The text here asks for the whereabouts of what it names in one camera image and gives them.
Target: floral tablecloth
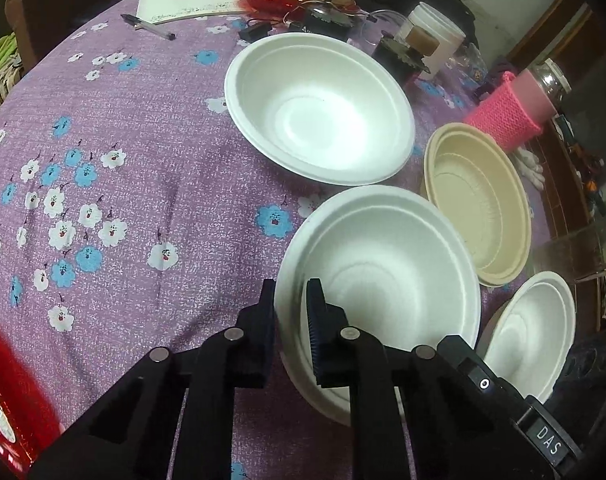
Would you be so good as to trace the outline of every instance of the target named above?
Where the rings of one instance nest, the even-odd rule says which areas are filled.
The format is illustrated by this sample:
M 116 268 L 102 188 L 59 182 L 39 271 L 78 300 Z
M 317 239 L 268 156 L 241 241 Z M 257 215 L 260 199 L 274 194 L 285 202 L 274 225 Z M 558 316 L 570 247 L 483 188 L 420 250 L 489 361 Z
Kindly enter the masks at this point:
M 150 348 L 232 325 L 337 192 L 235 128 L 223 82 L 247 45 L 240 16 L 167 24 L 167 41 L 123 22 L 137 1 L 63 41 L 0 108 L 0 331 L 65 426 Z M 430 134 L 472 107 L 464 81 L 446 68 L 410 89 L 416 146 L 386 184 L 418 191 Z M 525 186 L 539 244 L 542 203 Z M 483 289 L 483 324 L 522 281 Z M 265 391 L 238 391 L 235 418 L 232 478 L 350 477 L 349 429 L 310 407 L 278 359 Z

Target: tablecloth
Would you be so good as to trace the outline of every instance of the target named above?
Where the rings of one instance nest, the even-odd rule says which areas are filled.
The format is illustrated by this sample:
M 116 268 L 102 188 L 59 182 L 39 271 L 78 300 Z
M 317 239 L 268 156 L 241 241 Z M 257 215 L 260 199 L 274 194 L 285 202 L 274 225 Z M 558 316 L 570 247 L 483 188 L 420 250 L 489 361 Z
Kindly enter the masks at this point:
M 225 105 L 242 16 L 134 30 L 124 0 L 59 44 L 0 108 L 0 331 L 65 426 L 150 348 L 234 323 L 288 242 L 339 189 L 276 166 Z M 418 191 L 430 134 L 473 104 L 445 68 L 408 91 L 416 146 L 385 182 Z M 533 243 L 549 238 L 539 193 Z M 483 288 L 483 325 L 523 282 Z M 232 478 L 346 479 L 350 430 L 317 413 L 274 359 L 236 396 Z

